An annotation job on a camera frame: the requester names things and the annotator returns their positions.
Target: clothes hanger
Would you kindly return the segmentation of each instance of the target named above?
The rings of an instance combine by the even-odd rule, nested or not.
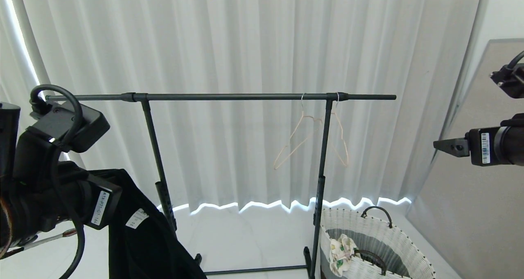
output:
[[[305,94],[305,93],[303,93],[303,94],[302,94],[302,98],[300,98],[300,104],[302,105],[302,115],[301,115],[301,117],[300,117],[300,120],[298,121],[298,124],[296,124],[296,127],[295,127],[295,129],[293,130],[293,133],[292,133],[291,136],[289,137],[289,141],[288,141],[287,145],[285,145],[284,147],[282,147],[282,149],[280,150],[280,152],[279,152],[277,158],[276,158],[275,161],[273,162],[273,169],[275,169],[275,170],[277,170],[281,165],[283,165],[283,164],[284,164],[284,163],[285,163],[285,162],[290,158],[290,156],[292,156],[292,154],[294,154],[295,151],[296,151],[296,150],[297,150],[297,149],[298,149],[298,148],[299,148],[303,143],[305,143],[305,141],[307,141],[309,138],[313,137],[313,134],[314,134],[315,132],[317,132],[318,130],[320,130],[320,128],[322,127],[322,123],[323,123],[323,120],[322,120],[322,119],[319,119],[319,118],[316,118],[316,117],[312,117],[312,116],[310,116],[310,115],[304,115],[304,94]],[[303,120],[304,118],[309,118],[309,119],[313,120],[313,123],[317,123],[317,122],[318,122],[318,123],[319,123],[318,127],[317,127],[315,130],[313,130],[313,132],[311,132],[310,134],[308,134],[308,135],[305,137],[305,139],[304,139],[302,142],[300,142],[300,143],[299,143],[299,144],[298,144],[298,145],[297,145],[297,146],[296,146],[296,147],[295,147],[295,148],[290,152],[290,154],[288,154],[288,156],[286,156],[286,158],[284,158],[284,160],[282,160],[282,162],[277,163],[278,160],[279,160],[279,158],[280,158],[280,156],[281,156],[282,153],[284,152],[284,150],[285,150],[287,147],[290,146],[290,144],[291,144],[291,139],[293,138],[294,134],[296,133],[296,130],[298,130],[298,127],[300,126],[300,124],[302,123],[302,120]]]
[[[335,119],[337,120],[337,122],[339,123],[339,128],[340,128],[340,139],[342,140],[342,143],[344,143],[344,150],[346,151],[346,162],[344,162],[344,160],[342,160],[342,157],[340,156],[339,152],[337,151],[336,147],[333,145],[333,141],[329,141],[330,145],[331,145],[331,148],[333,148],[333,150],[335,151],[335,153],[337,154],[340,162],[342,163],[342,165],[344,167],[348,167],[348,165],[350,164],[350,155],[348,153],[348,145],[346,144],[346,140],[344,140],[344,128],[342,127],[342,123],[340,121],[340,118],[339,118],[339,115],[337,115],[337,107],[339,106],[339,101],[340,101],[340,95],[339,93],[337,92],[337,103],[335,104],[335,108],[332,109],[331,111],[331,114],[332,115],[335,115]]]

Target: brown handle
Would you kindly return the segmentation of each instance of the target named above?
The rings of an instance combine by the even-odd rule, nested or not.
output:
[[[371,251],[362,250],[362,249],[355,249],[355,253],[365,254],[370,257],[373,257],[375,260],[375,265],[377,265],[379,268],[382,269],[382,273],[380,273],[382,276],[386,275],[386,272],[388,271],[388,268],[386,266],[386,263],[376,254],[372,253]]]
[[[372,208],[378,208],[378,209],[382,210],[382,212],[386,213],[386,216],[388,217],[388,220],[389,220],[389,228],[391,229],[393,227],[393,222],[391,221],[391,216],[389,215],[389,212],[387,210],[385,210],[384,208],[382,208],[380,206],[370,206],[370,207],[366,208],[364,210],[364,212],[362,213],[361,217],[362,218],[367,217],[367,211],[372,209]]]

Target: white woven basket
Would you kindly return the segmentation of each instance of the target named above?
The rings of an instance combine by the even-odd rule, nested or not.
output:
[[[367,217],[367,211],[371,208],[383,210],[387,214],[389,221]],[[435,270],[430,262],[413,244],[411,239],[396,225],[393,225],[389,214],[383,208],[368,207],[362,215],[357,211],[346,209],[323,209],[321,226],[320,269],[324,278],[339,278],[330,270],[328,257],[330,257],[331,251],[330,239],[338,239],[342,233],[353,238],[359,249],[371,251],[378,255],[385,262],[387,269],[390,270],[385,275],[382,275],[380,267],[354,257],[350,263],[350,270],[345,271],[343,277],[349,279],[436,278]],[[395,270],[402,270],[402,272],[399,272],[402,274],[391,272],[391,267]]]

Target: black garment rack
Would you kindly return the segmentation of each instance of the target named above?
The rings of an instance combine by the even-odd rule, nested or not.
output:
[[[324,199],[324,165],[326,160],[326,151],[328,148],[328,134],[329,124],[331,119],[331,109],[334,101],[346,100],[395,100],[396,95],[381,95],[381,94],[348,94],[342,92],[336,93],[261,93],[261,94],[150,94],[150,93],[122,93],[122,94],[98,94],[98,95],[77,95],[75,96],[79,101],[125,101],[125,102],[140,102],[144,115],[146,117],[147,129],[151,139],[151,146],[160,181],[156,182],[156,188],[162,204],[162,209],[167,221],[172,229],[173,235],[176,238],[176,220],[174,219],[173,206],[167,182],[165,180],[165,172],[163,169],[162,158],[160,156],[160,149],[158,147],[157,135],[153,125],[153,118],[151,116],[150,101],[217,101],[217,100],[325,100],[326,114],[324,120],[324,132],[322,135],[322,149],[320,152],[320,169],[318,169],[318,184],[316,187],[316,201],[315,212],[313,214],[313,225],[315,232],[313,236],[313,253],[310,254],[309,248],[304,247],[303,254],[305,258],[305,265],[294,266],[279,266],[269,268],[248,268],[243,270],[225,270],[206,272],[206,275],[222,275],[222,274],[239,274],[252,272],[267,272],[267,271],[281,271],[281,270],[295,270],[307,269],[309,279],[315,278],[316,257],[318,253],[318,236],[320,234],[320,215],[322,210],[322,200]],[[64,96],[47,96],[47,100],[65,101]],[[202,256],[196,255],[195,260],[198,264],[202,261]]]

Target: vertical post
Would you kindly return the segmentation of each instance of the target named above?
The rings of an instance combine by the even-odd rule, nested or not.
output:
[[[309,278],[315,277],[316,256],[318,252],[318,237],[320,235],[320,216],[322,214],[322,201],[324,200],[324,167],[326,162],[326,152],[328,150],[329,122],[331,120],[331,109],[333,100],[326,101],[326,115],[324,119],[324,133],[322,134],[322,150],[320,151],[320,168],[318,169],[318,184],[316,187],[315,213],[313,214],[313,224],[315,233],[313,236],[313,252],[311,253],[311,268],[309,268]]]
[[[167,181],[165,180],[165,172],[163,170],[162,158],[160,156],[160,149],[158,147],[157,134],[155,133],[155,126],[153,125],[153,117],[151,115],[151,106],[148,100],[140,101],[142,103],[142,109],[146,117],[147,131],[149,132],[149,138],[151,139],[151,146],[153,148],[153,154],[155,156],[155,162],[157,163],[158,175],[160,182],[156,182],[158,196],[160,197],[160,203],[162,204],[162,210],[169,223],[169,227],[176,238],[176,220],[174,219],[173,205],[171,198],[169,197],[169,190],[167,187]]]

